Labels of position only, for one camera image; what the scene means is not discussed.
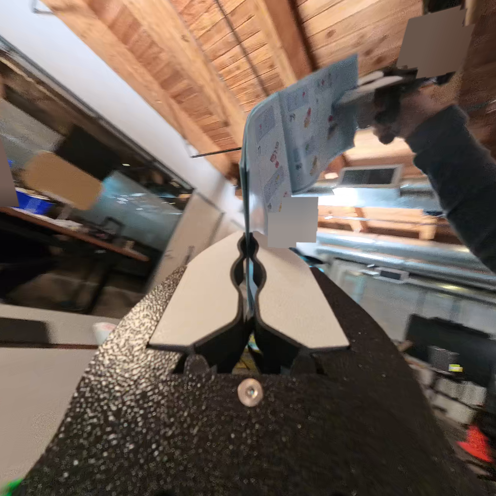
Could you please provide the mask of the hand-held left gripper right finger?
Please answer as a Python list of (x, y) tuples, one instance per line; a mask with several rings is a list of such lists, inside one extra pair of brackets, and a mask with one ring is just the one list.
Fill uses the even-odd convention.
[(264, 369), (290, 369), (298, 356), (346, 350), (350, 342), (311, 268), (294, 251), (251, 233), (254, 338)]

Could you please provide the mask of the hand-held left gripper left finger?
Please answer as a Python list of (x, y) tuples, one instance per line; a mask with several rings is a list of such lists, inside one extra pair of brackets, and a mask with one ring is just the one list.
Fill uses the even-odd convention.
[(244, 321), (245, 232), (234, 232), (186, 267), (147, 347), (201, 355), (209, 366), (232, 369), (249, 332)]

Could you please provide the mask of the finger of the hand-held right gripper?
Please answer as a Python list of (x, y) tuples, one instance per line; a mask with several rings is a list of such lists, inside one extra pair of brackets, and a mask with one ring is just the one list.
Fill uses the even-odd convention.
[(375, 99), (375, 89), (363, 89), (355, 88), (353, 90), (347, 91), (343, 96), (334, 103), (335, 108), (347, 107), (347, 106), (367, 106), (374, 102)]
[(359, 78), (357, 87), (383, 87), (396, 84), (402, 80), (403, 77), (400, 75), (385, 75), (383, 71), (374, 71)]

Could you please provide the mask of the light blue instruction booklet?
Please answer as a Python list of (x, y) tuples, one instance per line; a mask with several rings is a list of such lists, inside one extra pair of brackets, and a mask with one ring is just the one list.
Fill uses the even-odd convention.
[(267, 234), (284, 197), (306, 192), (354, 146), (356, 112), (337, 109), (358, 81), (358, 55), (313, 72), (263, 102), (246, 119), (239, 172), (245, 234)]

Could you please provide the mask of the person's right forearm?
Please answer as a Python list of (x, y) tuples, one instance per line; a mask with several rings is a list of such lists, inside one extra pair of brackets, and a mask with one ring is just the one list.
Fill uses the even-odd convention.
[(421, 123), (406, 143), (458, 238), (495, 272), (495, 161), (466, 121), (451, 105)]

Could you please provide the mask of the person's right hand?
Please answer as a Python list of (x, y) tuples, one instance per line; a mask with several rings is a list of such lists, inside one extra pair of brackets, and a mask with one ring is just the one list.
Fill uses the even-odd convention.
[(417, 91), (406, 96), (400, 105), (400, 113), (391, 125), (376, 123), (373, 133), (383, 144), (389, 137), (406, 139), (424, 121), (435, 115), (442, 106), (430, 95)]

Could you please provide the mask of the ceiling light panel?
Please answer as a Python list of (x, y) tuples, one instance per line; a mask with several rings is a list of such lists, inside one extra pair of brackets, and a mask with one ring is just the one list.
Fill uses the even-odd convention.
[(339, 173), (336, 187), (394, 189), (400, 185), (402, 172), (402, 164), (345, 167)]

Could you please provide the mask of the white cup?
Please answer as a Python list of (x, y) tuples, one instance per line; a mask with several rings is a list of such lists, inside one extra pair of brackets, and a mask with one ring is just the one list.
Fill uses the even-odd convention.
[(93, 334), (97, 346), (101, 346), (115, 330), (117, 324), (110, 322), (96, 322), (92, 325)]

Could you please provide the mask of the wooden desk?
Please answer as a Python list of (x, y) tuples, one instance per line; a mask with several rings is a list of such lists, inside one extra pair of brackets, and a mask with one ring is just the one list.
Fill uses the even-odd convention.
[(12, 208), (12, 207), (1, 207), (1, 213), (8, 215), (13, 218), (20, 219), (25, 222), (29, 222), (31, 224), (43, 227), (45, 229), (49, 229), (53, 232), (56, 232), (60, 235), (65, 235), (71, 238), (78, 239), (80, 241), (83, 241), (87, 244), (97, 246), (103, 250), (111, 251), (113, 253), (117, 253), (121, 256), (128, 257), (134, 260), (138, 260), (141, 262), (148, 262), (150, 259), (146, 255), (143, 255), (142, 253), (135, 251), (133, 249), (126, 249), (124, 247), (119, 247), (117, 245), (113, 245), (107, 241), (103, 241), (101, 239), (98, 239), (94, 236), (90, 236), (89, 234), (86, 234), (81, 231), (76, 231), (75, 229), (63, 227), (57, 224), (54, 224), (53, 222), (49, 222), (45, 220), (44, 218), (41, 218), (40, 216), (35, 216), (31, 214), (27, 214), (22, 210)]

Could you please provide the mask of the thin black rod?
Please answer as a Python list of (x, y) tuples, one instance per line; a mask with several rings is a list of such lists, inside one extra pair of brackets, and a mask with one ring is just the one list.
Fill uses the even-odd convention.
[(189, 158), (196, 159), (196, 158), (210, 157), (210, 156), (216, 156), (216, 155), (220, 155), (220, 154), (238, 152), (241, 150), (242, 150), (242, 147), (228, 148), (228, 149), (224, 149), (224, 150), (216, 150), (213, 152), (206, 152), (206, 153), (199, 153), (199, 154), (195, 154), (195, 155), (190, 155)]

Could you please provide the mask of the tan cardboard box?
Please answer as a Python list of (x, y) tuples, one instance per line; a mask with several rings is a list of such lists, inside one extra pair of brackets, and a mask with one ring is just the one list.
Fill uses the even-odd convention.
[(58, 155), (41, 151), (21, 172), (29, 189), (79, 210), (89, 210), (99, 199), (102, 182)]

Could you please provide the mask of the blue plastic bin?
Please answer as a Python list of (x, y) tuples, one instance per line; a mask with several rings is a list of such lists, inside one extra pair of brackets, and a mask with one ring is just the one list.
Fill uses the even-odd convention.
[(45, 215), (54, 206), (50, 199), (29, 193), (27, 190), (16, 188), (18, 209), (26, 211), (30, 214)]

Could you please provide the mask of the orange object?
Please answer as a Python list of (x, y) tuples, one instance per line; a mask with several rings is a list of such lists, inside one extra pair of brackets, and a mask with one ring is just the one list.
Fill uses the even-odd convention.
[(488, 438), (482, 433), (477, 425), (470, 425), (466, 431), (464, 441), (456, 443), (468, 455), (485, 463), (493, 463), (493, 457)]

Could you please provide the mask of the metal air duct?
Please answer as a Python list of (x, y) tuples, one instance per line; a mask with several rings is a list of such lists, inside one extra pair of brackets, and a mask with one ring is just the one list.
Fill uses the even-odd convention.
[(418, 261), (452, 265), (464, 269), (488, 270), (467, 247), (376, 234), (357, 234), (353, 232), (323, 229), (317, 231), (316, 240), (322, 245), (332, 245), (374, 252), (395, 257), (411, 258)]

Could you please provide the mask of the dark wall screen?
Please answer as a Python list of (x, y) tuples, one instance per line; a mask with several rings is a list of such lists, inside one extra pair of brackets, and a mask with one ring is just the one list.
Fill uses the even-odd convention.
[(103, 181), (121, 164), (116, 152), (79, 126), (71, 128), (54, 153), (99, 181)]

